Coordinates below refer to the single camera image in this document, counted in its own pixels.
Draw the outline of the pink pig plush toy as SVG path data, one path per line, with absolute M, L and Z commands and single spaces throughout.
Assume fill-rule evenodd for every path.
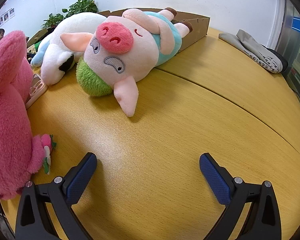
M 76 68 L 76 79 L 90 96 L 114 94 L 126 116 L 135 113 L 136 83 L 179 51 L 192 32 L 189 22 L 173 23 L 177 12 L 125 10 L 101 23 Z

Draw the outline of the white panda plush toy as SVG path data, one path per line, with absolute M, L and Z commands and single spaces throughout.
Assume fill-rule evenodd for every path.
M 50 86 L 58 83 L 83 55 L 97 27 L 106 16 L 82 12 L 64 19 L 51 34 L 44 49 L 40 73 L 43 82 Z

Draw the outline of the green potted plant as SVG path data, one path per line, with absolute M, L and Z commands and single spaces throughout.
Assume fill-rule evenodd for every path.
M 77 0 L 74 4 L 68 8 L 63 8 L 62 13 L 53 14 L 48 16 L 48 19 L 43 20 L 42 28 L 55 28 L 64 19 L 69 18 L 72 15 L 79 14 L 82 12 L 98 12 L 98 7 L 94 0 Z

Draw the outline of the pink bear plush toy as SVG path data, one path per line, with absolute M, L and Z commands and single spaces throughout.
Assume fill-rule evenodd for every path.
M 20 194 L 53 149 L 51 135 L 32 134 L 26 110 L 32 80 L 25 34 L 13 31 L 0 41 L 0 200 Z

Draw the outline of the clear phone case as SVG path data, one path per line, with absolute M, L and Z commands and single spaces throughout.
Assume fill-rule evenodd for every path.
M 29 97 L 25 103 L 26 109 L 29 109 L 47 90 L 47 85 L 38 74 L 33 75 Z

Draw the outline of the grey cloth bag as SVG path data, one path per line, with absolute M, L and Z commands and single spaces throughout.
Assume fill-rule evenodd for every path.
M 288 61 L 277 51 L 259 44 L 250 34 L 239 29 L 236 35 L 220 33 L 218 38 L 237 48 L 268 72 L 284 72 Z

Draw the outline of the blue plush toy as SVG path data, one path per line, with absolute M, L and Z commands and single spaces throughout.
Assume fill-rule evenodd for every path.
M 43 58 L 44 58 L 45 52 L 46 52 L 49 44 L 50 44 L 50 41 L 47 41 L 44 44 L 42 44 L 42 43 L 40 44 L 40 48 L 38 49 L 36 55 L 32 58 L 32 60 L 30 62 L 32 69 L 40 67 L 42 65 Z

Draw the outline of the brown cardboard box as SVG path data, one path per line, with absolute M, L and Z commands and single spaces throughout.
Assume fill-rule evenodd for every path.
M 207 16 L 193 14 L 190 12 L 177 11 L 177 15 L 174 17 L 172 22 L 189 22 L 192 25 L 193 31 L 183 38 L 182 46 L 179 49 L 179 52 L 181 52 L 207 35 L 210 18 Z M 55 28 L 49 28 L 38 31 L 27 42 L 27 51 L 35 53 L 38 50 L 38 48 L 36 48 L 33 45 L 37 44 L 45 37 L 49 36 L 54 31 L 54 29 Z

